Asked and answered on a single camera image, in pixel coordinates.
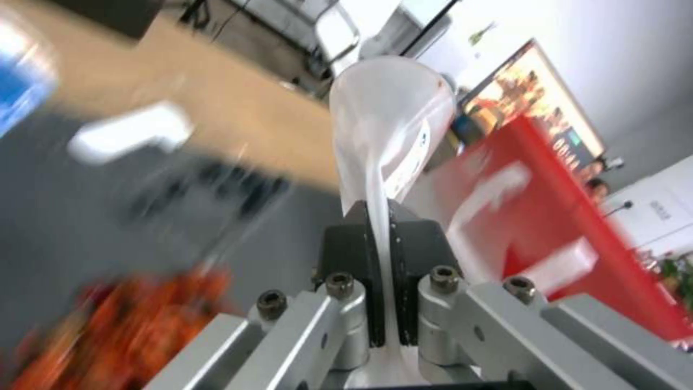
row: orange object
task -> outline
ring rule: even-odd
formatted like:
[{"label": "orange object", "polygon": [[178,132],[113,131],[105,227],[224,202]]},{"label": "orange object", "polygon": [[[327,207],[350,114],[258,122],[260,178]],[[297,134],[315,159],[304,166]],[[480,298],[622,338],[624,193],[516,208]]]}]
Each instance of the orange object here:
[{"label": "orange object", "polygon": [[[229,283],[227,272],[196,268],[159,284],[135,277],[90,287],[11,389],[144,387],[225,306]],[[34,350],[35,340],[32,333],[18,355]]]}]

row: person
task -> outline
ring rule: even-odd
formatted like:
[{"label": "person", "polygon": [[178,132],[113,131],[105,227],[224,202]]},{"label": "person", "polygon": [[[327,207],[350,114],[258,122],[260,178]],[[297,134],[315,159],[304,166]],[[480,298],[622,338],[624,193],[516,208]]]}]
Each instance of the person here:
[{"label": "person", "polygon": [[585,183],[585,190],[592,202],[600,204],[611,193],[611,188],[600,178],[591,178]]},{"label": "person", "polygon": [[601,172],[606,170],[606,161],[604,158],[598,157],[591,163],[587,164],[580,172],[577,173],[578,179],[581,182],[587,183],[588,181],[596,178]]}]

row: blue object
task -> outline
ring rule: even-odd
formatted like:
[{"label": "blue object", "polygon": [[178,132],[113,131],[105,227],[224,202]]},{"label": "blue object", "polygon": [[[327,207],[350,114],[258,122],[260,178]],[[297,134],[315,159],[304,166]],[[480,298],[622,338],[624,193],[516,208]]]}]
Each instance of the blue object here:
[{"label": "blue object", "polygon": [[30,63],[0,58],[0,137],[43,103],[55,81],[35,71]]}]

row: white object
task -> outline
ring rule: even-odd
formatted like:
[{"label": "white object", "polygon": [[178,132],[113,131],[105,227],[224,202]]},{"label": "white object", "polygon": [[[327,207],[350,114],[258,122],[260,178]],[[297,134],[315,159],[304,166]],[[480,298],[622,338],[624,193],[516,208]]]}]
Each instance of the white object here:
[{"label": "white object", "polygon": [[344,213],[365,199],[385,291],[387,369],[378,385],[409,382],[399,345],[389,254],[387,195],[402,201],[434,153],[455,111],[452,90],[436,72],[402,57],[356,63],[339,76],[330,93],[334,147]]},{"label": "white object", "polygon": [[549,296],[592,272],[599,255],[585,237],[571,242],[537,262],[521,275],[534,282],[542,294]]},{"label": "white object", "polygon": [[105,164],[142,146],[166,152],[188,140],[193,125],[182,108],[170,101],[82,126],[67,145],[72,156],[86,164]]},{"label": "white object", "polygon": [[325,59],[334,60],[330,66],[334,77],[359,61],[364,42],[383,29],[400,2],[339,0],[320,14],[315,36]]}]

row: black cable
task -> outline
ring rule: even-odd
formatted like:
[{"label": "black cable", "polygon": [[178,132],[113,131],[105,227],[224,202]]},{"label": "black cable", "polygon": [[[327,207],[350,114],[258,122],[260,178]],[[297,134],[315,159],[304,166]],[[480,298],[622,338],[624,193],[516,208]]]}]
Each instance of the black cable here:
[{"label": "black cable", "polygon": [[235,18],[236,15],[238,15],[241,11],[243,11],[243,10],[245,9],[245,6],[247,6],[248,3],[249,3],[250,1],[251,1],[251,0],[245,0],[245,3],[244,3],[240,8],[237,8],[237,9],[234,11],[234,13],[232,13],[228,18],[226,18],[226,20],[224,20],[224,23],[221,23],[221,26],[219,26],[219,29],[217,30],[217,32],[216,32],[216,33],[214,34],[214,36],[212,37],[212,41],[211,41],[211,42],[214,42],[214,41],[217,40],[217,38],[219,38],[219,35],[221,35],[221,33],[224,31],[224,28],[226,28],[226,25],[227,25],[233,18]]}]

